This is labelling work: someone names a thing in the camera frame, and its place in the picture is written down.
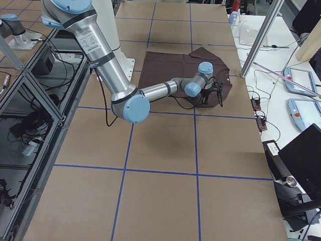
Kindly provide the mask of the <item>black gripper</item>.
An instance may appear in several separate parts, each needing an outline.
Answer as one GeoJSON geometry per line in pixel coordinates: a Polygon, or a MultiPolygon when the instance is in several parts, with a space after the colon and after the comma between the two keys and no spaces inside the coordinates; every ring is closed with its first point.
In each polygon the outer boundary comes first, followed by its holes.
{"type": "Polygon", "coordinates": [[[203,89],[201,91],[201,103],[208,103],[209,95],[211,94],[210,89],[203,89]]]}

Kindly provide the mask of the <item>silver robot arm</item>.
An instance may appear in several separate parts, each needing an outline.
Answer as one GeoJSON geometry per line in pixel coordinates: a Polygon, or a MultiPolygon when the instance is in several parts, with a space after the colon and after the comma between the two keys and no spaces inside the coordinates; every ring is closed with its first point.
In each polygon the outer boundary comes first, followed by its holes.
{"type": "Polygon", "coordinates": [[[42,1],[43,24],[72,33],[90,67],[111,93],[114,115],[130,123],[144,121],[150,103],[183,91],[189,97],[205,95],[214,86],[213,65],[202,62],[192,78],[173,78],[160,84],[137,89],[127,79],[97,23],[92,1],[42,1]]]}

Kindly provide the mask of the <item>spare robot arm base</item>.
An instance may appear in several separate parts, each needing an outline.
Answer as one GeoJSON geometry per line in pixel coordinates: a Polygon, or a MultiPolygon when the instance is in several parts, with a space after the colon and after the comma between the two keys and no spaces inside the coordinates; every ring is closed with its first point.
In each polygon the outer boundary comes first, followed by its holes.
{"type": "Polygon", "coordinates": [[[28,32],[17,15],[4,14],[1,15],[1,36],[3,38],[13,36],[13,39],[9,42],[11,49],[32,50],[43,35],[28,32]]]}

